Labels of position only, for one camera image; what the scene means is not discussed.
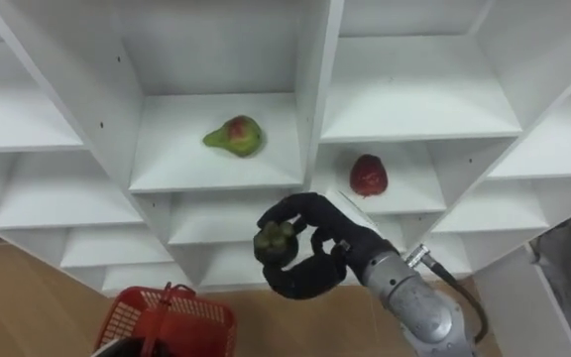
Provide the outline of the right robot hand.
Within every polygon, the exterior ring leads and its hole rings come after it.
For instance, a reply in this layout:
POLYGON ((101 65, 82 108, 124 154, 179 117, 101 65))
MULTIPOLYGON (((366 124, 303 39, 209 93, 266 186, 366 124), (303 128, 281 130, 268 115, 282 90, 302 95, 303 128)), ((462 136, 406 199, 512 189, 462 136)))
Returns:
POLYGON ((294 300, 317 298, 339 286, 352 271, 358 279, 378 255, 398 250, 374 230, 352 221, 325 196, 316 192, 295 193, 270 207, 257 221, 295 220, 294 231, 312 227, 313 255, 285 270, 266 265, 263 275, 273 292, 294 300))

